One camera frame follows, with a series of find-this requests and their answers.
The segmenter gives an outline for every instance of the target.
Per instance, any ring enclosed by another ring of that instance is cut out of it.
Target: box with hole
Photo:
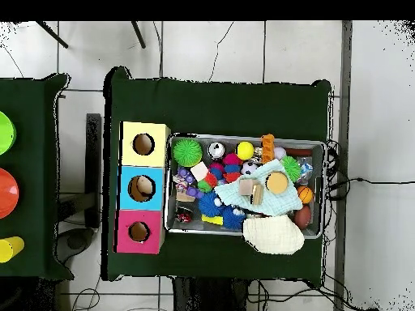
[[[161,211],[120,210],[117,253],[158,254],[165,239]]]
[[[163,168],[121,167],[120,210],[163,209]]]
[[[169,134],[170,129],[165,124],[122,121],[122,165],[163,168]]]

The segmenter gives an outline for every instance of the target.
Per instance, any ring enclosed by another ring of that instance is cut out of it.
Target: red bowl
[[[0,168],[0,219],[9,215],[19,200],[19,187],[9,172]]]

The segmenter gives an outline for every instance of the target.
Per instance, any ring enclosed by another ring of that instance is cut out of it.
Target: yellow cup
[[[24,241],[20,237],[8,237],[0,240],[0,263],[10,261],[24,248]]]

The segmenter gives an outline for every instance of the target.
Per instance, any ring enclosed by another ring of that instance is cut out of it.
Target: green table
[[[0,79],[0,111],[15,124],[15,145],[0,155],[0,168],[19,184],[15,210],[0,219],[0,237],[20,236],[25,247],[0,276],[73,279],[53,255],[58,230],[57,134],[54,107],[67,75],[43,80]]]
[[[313,85],[192,83],[130,79],[123,67],[105,79],[102,275],[296,278],[320,285],[322,240],[294,255],[257,253],[241,237],[167,232],[158,255],[113,253],[120,121],[164,123],[172,132],[326,141],[326,80]]]

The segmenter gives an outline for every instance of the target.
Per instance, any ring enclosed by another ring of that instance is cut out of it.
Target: green bowl
[[[0,111],[0,155],[8,151],[16,140],[16,128],[6,114]]]

